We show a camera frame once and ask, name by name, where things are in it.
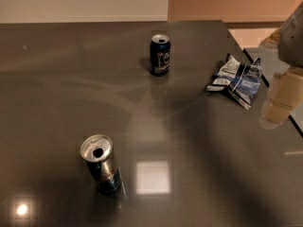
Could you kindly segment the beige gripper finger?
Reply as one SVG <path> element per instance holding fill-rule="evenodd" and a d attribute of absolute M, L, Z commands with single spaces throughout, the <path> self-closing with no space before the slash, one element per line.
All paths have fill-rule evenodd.
<path fill-rule="evenodd" d="M 274 73 L 259 124 L 266 130 L 277 128 L 302 102 L 303 68 L 291 66 L 284 73 Z"/>

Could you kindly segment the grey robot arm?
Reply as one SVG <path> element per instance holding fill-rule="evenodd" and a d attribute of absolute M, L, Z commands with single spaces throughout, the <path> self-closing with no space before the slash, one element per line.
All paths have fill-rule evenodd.
<path fill-rule="evenodd" d="M 271 80 L 259 119 L 266 130 L 281 125 L 303 101 L 303 2 L 282 26 L 277 54 L 289 68 Z"/>

